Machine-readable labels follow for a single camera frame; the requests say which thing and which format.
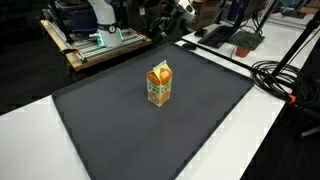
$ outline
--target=carton label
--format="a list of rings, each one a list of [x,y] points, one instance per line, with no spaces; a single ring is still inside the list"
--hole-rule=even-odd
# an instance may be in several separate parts
[[[171,92],[172,71],[163,61],[147,73],[148,99],[157,106],[163,105]]]

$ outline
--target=orange juice carton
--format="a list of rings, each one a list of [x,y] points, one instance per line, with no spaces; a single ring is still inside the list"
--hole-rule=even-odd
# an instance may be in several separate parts
[[[170,98],[171,82],[172,71],[165,60],[147,73],[148,99],[162,106]]]

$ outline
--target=wooden table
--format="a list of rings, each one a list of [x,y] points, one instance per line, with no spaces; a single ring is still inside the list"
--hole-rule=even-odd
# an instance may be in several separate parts
[[[40,20],[40,23],[41,23],[43,29],[49,34],[49,36],[53,39],[53,41],[59,47],[60,50],[69,49],[69,47],[67,46],[67,43],[64,42],[64,40],[59,36],[59,34],[56,32],[56,30],[50,25],[48,20]],[[85,63],[82,63],[79,60],[79,58],[73,53],[66,54],[66,58],[68,60],[68,63],[71,65],[71,67],[75,71],[80,71],[85,68],[89,68],[93,65],[96,65],[101,62],[113,59],[113,58],[118,57],[120,55],[126,54],[128,52],[140,49],[142,47],[145,47],[145,46],[148,46],[151,44],[152,44],[151,39],[147,38],[146,41],[144,41],[140,44],[129,46],[129,47],[124,47],[122,49],[119,49],[119,51],[109,53],[107,56],[103,56],[97,60],[88,61]]]

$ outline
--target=gray mat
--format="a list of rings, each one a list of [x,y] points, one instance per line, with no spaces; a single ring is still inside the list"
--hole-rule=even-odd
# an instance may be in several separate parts
[[[147,99],[146,73],[167,60],[171,98]],[[245,76],[174,44],[53,94],[90,177],[174,179],[252,88]]]

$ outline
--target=floor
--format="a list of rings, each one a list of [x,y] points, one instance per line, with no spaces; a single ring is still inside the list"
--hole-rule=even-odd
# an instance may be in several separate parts
[[[181,35],[181,32],[172,34],[158,45],[167,41],[175,41]],[[142,52],[123,56],[122,61],[137,56],[139,53]],[[316,69],[314,68],[316,57],[317,55],[314,55],[314,58],[306,63],[313,69]],[[57,53],[52,44],[42,39],[41,36],[36,35],[33,40],[26,38],[24,43],[11,44],[5,47],[5,54],[0,55],[0,115],[48,96],[56,90],[120,62],[110,61],[92,70],[70,76],[63,57]],[[301,127],[308,128],[317,123],[308,117],[303,119],[305,124],[297,126],[300,120],[299,112],[290,107],[284,109],[282,116],[278,117],[275,125],[269,131],[242,179],[319,179],[320,135],[304,142],[295,139],[297,127],[300,127],[300,130]]]

